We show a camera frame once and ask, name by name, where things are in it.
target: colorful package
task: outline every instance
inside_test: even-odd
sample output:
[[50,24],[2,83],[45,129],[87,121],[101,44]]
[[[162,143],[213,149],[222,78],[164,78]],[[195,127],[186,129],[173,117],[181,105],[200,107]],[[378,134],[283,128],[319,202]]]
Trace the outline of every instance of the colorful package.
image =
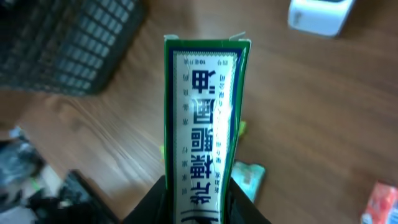
[[172,223],[223,223],[251,42],[165,36],[165,170]]
[[231,177],[250,201],[254,203],[265,174],[266,168],[263,166],[258,164],[248,165],[241,161],[235,161],[232,166]]
[[398,223],[398,190],[390,185],[376,183],[369,198],[362,224]]

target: blue border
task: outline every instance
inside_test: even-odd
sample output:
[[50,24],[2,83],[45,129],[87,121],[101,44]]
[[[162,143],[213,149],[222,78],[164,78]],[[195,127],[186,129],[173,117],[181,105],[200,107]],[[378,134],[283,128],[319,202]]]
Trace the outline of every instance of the blue border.
[[[236,48],[228,48],[228,49],[224,49],[224,48],[201,48],[201,47],[170,47],[169,48],[169,94],[168,94],[168,98],[167,98],[167,103],[169,104],[169,116],[172,116],[174,114],[174,52],[175,51],[184,51],[184,52],[214,52],[214,53],[218,53],[218,52],[223,52],[223,53],[236,53],[236,66],[235,66],[235,76],[234,76],[234,80],[233,80],[233,94],[232,94],[232,112],[231,112],[231,122],[230,122],[230,129],[229,129],[229,146],[232,146],[233,143],[233,139],[234,139],[234,128],[235,128],[235,104],[236,104],[236,95],[237,95],[237,88],[238,88],[238,80],[239,80],[239,71],[242,65],[242,49],[236,49]],[[167,153],[170,153],[168,158],[171,160],[170,162],[167,162],[166,164],[169,165],[168,170],[169,173],[168,175],[170,176],[170,180],[172,181],[172,189],[170,189],[170,193],[171,193],[171,198],[174,199],[174,190],[175,190],[175,179],[174,179],[174,117],[172,116],[171,118],[167,119],[168,121],[168,140],[167,140],[167,145],[166,145],[166,149],[169,149],[167,151]],[[230,156],[234,156],[231,155],[232,151],[229,150],[226,158],[229,158]],[[227,184],[225,183],[226,179],[224,179],[223,182],[223,187],[226,187]]]

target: white object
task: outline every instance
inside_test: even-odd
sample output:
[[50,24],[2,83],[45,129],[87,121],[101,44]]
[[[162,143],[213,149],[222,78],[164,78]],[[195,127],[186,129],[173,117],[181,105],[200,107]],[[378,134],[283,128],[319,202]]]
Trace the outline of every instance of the white object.
[[297,30],[334,37],[340,33],[355,0],[292,0],[289,25]]
[[0,224],[26,224],[37,221],[35,213],[22,206],[17,206],[0,214]]

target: table surface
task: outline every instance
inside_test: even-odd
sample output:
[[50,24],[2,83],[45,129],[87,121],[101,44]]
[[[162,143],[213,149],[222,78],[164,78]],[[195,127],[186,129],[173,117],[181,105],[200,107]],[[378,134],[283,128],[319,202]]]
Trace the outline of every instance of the table surface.
[[37,95],[21,126],[57,171],[79,169],[124,218],[164,174],[164,34],[252,40],[248,131],[236,158],[267,167],[272,223],[358,223],[377,180],[398,184],[398,1],[357,1],[337,39],[287,27],[288,0],[148,0],[98,96]]

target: white device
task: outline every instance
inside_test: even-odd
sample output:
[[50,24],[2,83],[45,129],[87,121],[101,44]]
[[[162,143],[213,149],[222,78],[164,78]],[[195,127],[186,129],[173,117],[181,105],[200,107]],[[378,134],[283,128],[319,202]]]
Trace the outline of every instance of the white device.
[[297,30],[334,37],[340,33],[355,0],[292,0],[289,25]]

